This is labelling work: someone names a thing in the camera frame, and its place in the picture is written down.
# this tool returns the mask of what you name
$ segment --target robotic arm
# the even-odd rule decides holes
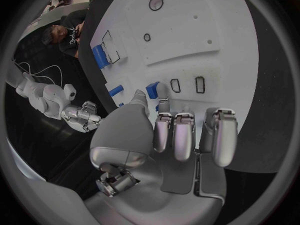
[[[66,84],[62,89],[55,84],[35,82],[30,74],[22,73],[15,64],[9,66],[6,82],[46,117],[63,119],[79,132],[94,130],[103,120],[97,116],[97,106],[93,102],[86,101],[82,107],[71,104],[76,96],[76,90],[71,84]]]

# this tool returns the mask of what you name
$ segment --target blue object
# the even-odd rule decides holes
[[[157,81],[155,83],[151,83],[148,86],[146,86],[146,90],[147,90],[147,93],[148,93],[150,99],[156,99],[158,97],[158,92],[156,90],[158,84],[159,84],[159,81]]]
[[[103,69],[104,67],[106,67],[107,65],[109,65],[109,61],[106,57],[106,54],[105,52],[103,51],[102,49],[102,46],[101,44],[95,46],[93,49],[92,49],[92,53],[94,54],[94,57],[96,59],[96,62],[98,64],[98,67],[100,69]]]
[[[115,87],[114,89],[109,91],[109,95],[111,97],[113,97],[114,95],[118,94],[119,92],[122,92],[124,90],[124,88],[122,87],[122,85],[119,85],[117,87]]]

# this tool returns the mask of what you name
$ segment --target white wire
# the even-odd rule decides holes
[[[49,68],[51,68],[51,67],[57,67],[57,68],[59,69],[59,71],[60,71],[60,87],[61,87],[61,88],[63,87],[63,72],[62,72],[62,70],[61,70],[61,68],[60,68],[59,66],[57,66],[57,65],[52,65],[52,66],[46,67],[45,69],[43,69],[42,71],[39,71],[39,72],[37,72],[37,73],[31,73],[31,67],[30,67],[30,64],[29,64],[28,62],[23,61],[23,62],[17,63],[15,59],[14,59],[13,61],[14,61],[14,63],[15,63],[16,65],[18,65],[18,66],[19,66],[21,69],[23,69],[24,71],[26,71],[26,70],[25,70],[23,67],[21,67],[20,64],[27,64],[28,67],[29,67],[29,72],[28,72],[28,71],[26,71],[26,72],[27,72],[28,74],[30,74],[30,75],[32,75],[32,76],[34,76],[34,77],[48,78],[48,79],[50,79],[52,82],[53,82],[53,80],[52,80],[50,77],[48,77],[48,76],[35,76],[35,75],[40,74],[41,72],[43,72],[43,71],[45,71],[45,70],[47,70],[47,69],[49,69]]]

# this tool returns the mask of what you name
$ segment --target person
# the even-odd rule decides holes
[[[60,25],[48,27],[42,34],[44,45],[59,44],[59,49],[72,57],[78,58],[80,35],[85,23],[88,8],[71,12]]]

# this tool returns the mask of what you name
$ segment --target dark hair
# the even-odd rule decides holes
[[[53,44],[53,31],[54,27],[48,27],[41,36],[41,41],[43,44],[45,44],[46,46],[48,45],[52,45]]]

